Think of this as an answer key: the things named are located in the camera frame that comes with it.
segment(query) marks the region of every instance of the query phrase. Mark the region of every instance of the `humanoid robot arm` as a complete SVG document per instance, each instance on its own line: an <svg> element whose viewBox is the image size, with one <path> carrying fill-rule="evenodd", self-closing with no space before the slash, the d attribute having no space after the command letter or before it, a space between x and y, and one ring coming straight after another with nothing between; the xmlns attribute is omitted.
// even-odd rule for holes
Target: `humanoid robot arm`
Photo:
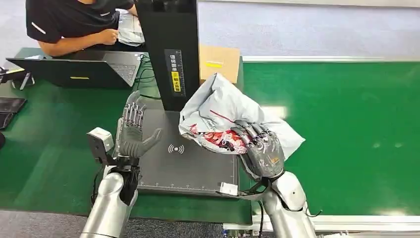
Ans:
<svg viewBox="0 0 420 238"><path fill-rule="evenodd" d="M96 128L88 133L94 157L107 168L80 238L119 238L124 235L126 222L138 196L139 160L160 140L161 135L161 129L156 129L151 137L143 141L145 109L138 91L128 97L123 115L118 120L113 156L108 154L113 146L109 132Z"/></svg>
<svg viewBox="0 0 420 238"><path fill-rule="evenodd" d="M284 170L284 154L277 136L263 125L239 120L232 130L241 136L248 152L240 155L257 185L239 198L262 200L277 238L315 238L306 214L306 195L297 177ZM264 185L266 189L257 193Z"/></svg>

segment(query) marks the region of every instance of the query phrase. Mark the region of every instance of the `yellow sticker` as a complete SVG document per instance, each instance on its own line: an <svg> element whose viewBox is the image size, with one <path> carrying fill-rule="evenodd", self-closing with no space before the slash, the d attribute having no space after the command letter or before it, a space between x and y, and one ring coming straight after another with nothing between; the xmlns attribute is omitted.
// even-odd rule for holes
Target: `yellow sticker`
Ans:
<svg viewBox="0 0 420 238"><path fill-rule="evenodd" d="M8 74L8 73L16 73L16 72L20 72L20 71L24 71L24 69L19 68L19 69L9 70L9 71L6 72L6 74Z"/></svg>
<svg viewBox="0 0 420 238"><path fill-rule="evenodd" d="M89 79L88 77L70 77L71 79Z"/></svg>
<svg viewBox="0 0 420 238"><path fill-rule="evenodd" d="M279 158L278 157L271 158L271 162L273 164L277 163L278 161L279 161Z"/></svg>
<svg viewBox="0 0 420 238"><path fill-rule="evenodd" d="M181 92L181 84L179 82L179 73L176 71L171 72L172 74L172 84L173 84L173 90L175 92Z"/></svg>
<svg viewBox="0 0 420 238"><path fill-rule="evenodd" d="M214 68L222 68L221 64L217 64L217 63L207 63L206 62L206 66L208 67L214 67Z"/></svg>

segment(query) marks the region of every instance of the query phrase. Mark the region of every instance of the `scanning platform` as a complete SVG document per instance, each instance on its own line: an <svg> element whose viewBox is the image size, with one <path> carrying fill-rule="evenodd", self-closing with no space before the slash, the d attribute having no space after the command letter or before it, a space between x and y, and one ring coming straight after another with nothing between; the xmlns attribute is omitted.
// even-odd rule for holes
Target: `scanning platform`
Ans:
<svg viewBox="0 0 420 238"><path fill-rule="evenodd" d="M238 160L210 152L179 134L179 112L148 109L143 138L162 128L162 139L140 160L140 192L220 196L220 182L238 185Z"/></svg>

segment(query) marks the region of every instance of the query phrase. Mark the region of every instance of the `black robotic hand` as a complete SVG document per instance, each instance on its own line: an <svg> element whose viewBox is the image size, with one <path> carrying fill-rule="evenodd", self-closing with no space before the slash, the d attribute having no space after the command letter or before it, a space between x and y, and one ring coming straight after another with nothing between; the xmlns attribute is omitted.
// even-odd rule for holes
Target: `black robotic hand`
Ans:
<svg viewBox="0 0 420 238"><path fill-rule="evenodd" d="M125 104L122 117L118 120L116 153L119 156L140 158L159 142L162 129L143 140L143 117L146 105L141 103L139 91L131 93Z"/></svg>
<svg viewBox="0 0 420 238"><path fill-rule="evenodd" d="M254 180L274 178L283 173L284 153L277 135L262 124L235 121L232 131L237 133L248 148L239 155L246 172Z"/></svg>

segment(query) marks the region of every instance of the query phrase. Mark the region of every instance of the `green table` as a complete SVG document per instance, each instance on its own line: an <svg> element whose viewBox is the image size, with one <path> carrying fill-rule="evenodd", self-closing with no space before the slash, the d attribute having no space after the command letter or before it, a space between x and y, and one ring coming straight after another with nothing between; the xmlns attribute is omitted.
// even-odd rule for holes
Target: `green table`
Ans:
<svg viewBox="0 0 420 238"><path fill-rule="evenodd" d="M244 63L244 81L306 139L285 166L313 213L420 215L420 62Z"/></svg>
<svg viewBox="0 0 420 238"><path fill-rule="evenodd" d="M39 53L23 49L18 57ZM151 96L158 92L154 81L140 89ZM1 85L0 96L28 102L3 132L7 141L0 150L0 208L87 215L99 164L86 133L98 126L115 138L116 122L129 94L129 90L66 89L42 80L23 91L9 83ZM249 180L243 174L242 178L241 186L247 188ZM140 194L131 215L250 224L251 206L227 198Z"/></svg>

